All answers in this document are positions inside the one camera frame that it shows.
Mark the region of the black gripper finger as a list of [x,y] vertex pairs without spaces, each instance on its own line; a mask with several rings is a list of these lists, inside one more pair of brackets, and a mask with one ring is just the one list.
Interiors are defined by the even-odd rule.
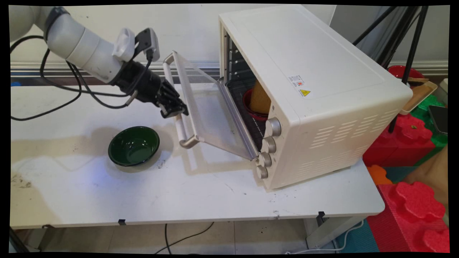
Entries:
[[179,98],[179,93],[167,80],[164,80],[164,102],[177,102],[180,104],[180,114],[189,115],[187,105]]
[[158,102],[158,106],[161,109],[160,113],[164,119],[180,114],[180,104],[177,102]]

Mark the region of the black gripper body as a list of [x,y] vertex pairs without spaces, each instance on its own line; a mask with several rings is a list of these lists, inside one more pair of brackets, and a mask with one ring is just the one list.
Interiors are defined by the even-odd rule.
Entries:
[[116,86],[123,93],[132,95],[137,90],[136,99],[141,102],[151,102],[154,105],[165,104],[170,100],[168,83],[159,75],[151,72],[148,68],[136,61],[124,63],[116,75]]

